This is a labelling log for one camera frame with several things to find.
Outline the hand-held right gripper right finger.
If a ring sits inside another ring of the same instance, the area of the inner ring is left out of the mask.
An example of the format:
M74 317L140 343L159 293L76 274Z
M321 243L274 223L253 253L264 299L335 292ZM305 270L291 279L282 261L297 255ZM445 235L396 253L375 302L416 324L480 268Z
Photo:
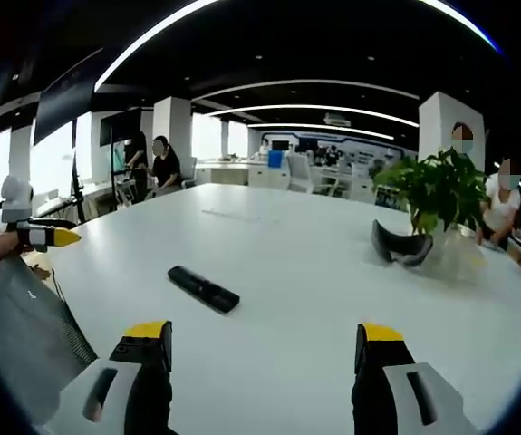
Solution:
M352 417L356 434L477 434L463 399L430 364L415 362L388 326L359 324Z

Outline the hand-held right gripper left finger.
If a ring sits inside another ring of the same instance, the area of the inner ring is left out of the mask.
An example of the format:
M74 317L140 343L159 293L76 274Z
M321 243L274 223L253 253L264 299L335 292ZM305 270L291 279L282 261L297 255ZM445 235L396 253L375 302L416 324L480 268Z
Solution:
M171 434L172 322L136 324L60 395L41 434Z

